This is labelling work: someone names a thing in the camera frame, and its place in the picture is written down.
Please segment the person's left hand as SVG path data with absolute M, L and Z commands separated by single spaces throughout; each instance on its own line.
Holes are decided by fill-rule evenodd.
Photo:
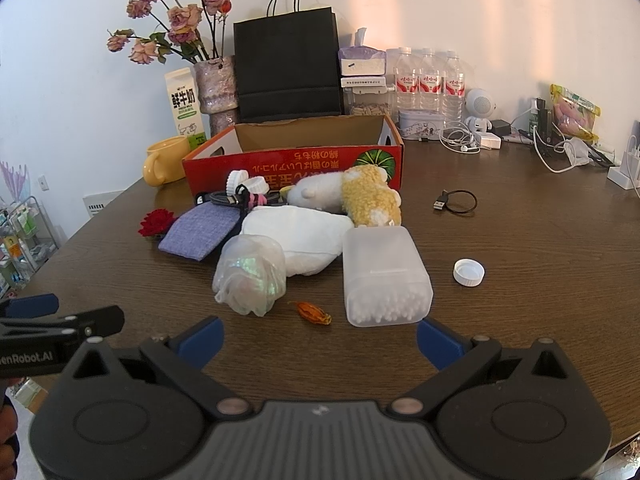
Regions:
M 17 475 L 17 457 L 20 455 L 17 426 L 15 408 L 9 396 L 5 394 L 0 415 L 0 480 L 13 480 Z

